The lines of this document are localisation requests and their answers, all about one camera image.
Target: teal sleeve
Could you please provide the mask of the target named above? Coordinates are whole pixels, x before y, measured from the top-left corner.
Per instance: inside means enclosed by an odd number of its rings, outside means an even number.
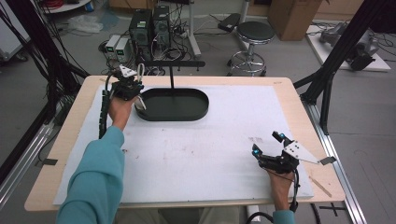
[[[122,131],[114,126],[90,142],[69,180],[57,223],[112,223],[122,195],[124,155]]]
[[[294,224],[294,213],[290,210],[278,210],[273,213],[274,224]]]

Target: hand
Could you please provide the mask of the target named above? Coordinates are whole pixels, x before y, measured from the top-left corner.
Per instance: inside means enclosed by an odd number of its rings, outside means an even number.
[[[273,170],[267,170],[271,179],[272,197],[274,199],[275,210],[289,210],[289,189],[294,179],[294,173],[279,175]]]
[[[114,97],[111,100],[108,115],[113,120],[113,126],[120,128],[122,131],[124,130],[129,115],[131,114],[132,104],[136,99],[137,97],[130,101],[124,101],[123,99]]]

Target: black oval tray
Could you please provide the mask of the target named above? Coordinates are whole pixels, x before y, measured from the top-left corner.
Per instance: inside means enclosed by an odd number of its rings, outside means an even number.
[[[154,88],[141,95],[147,109],[135,109],[141,119],[148,121],[198,120],[209,108],[207,95],[196,89]]]

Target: stool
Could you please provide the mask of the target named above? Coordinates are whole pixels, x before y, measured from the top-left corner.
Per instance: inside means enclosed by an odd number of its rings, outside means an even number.
[[[265,60],[259,54],[253,52],[255,45],[268,44],[275,35],[271,26],[259,21],[242,22],[236,27],[239,37],[242,41],[248,43],[247,51],[236,52],[227,65],[231,66],[231,71],[227,77],[233,75],[233,70],[240,69],[250,73],[253,77],[255,73],[261,72],[261,76],[265,77],[266,65]]]

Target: desk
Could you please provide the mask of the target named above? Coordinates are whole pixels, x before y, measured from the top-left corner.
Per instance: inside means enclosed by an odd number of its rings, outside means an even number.
[[[88,113],[94,95],[99,85],[104,84],[104,77],[87,77],[80,93],[73,104],[69,115],[64,122],[57,140],[49,154],[49,158],[57,159],[55,166],[44,166],[32,188],[25,203],[27,211],[50,211],[57,210],[53,205],[53,199],[59,188],[62,174],[70,150],[78,138],[79,127],[81,127],[85,115]],[[169,77],[145,77],[145,85],[161,86],[169,85]],[[291,81],[284,77],[175,77],[177,85],[254,85],[273,86],[283,109],[290,131],[295,139],[298,139],[317,158],[324,158],[326,154],[319,142],[309,117]],[[300,203],[314,202],[339,202],[345,199],[345,193],[331,165],[321,166],[304,162],[305,169],[310,177],[315,196],[310,199],[300,200]],[[214,206],[230,204],[258,204],[270,203],[269,201],[244,200],[238,202],[216,202],[216,203],[169,203],[162,207],[188,207],[188,206]],[[134,205],[122,205],[121,207],[158,207],[158,204],[140,203]]]

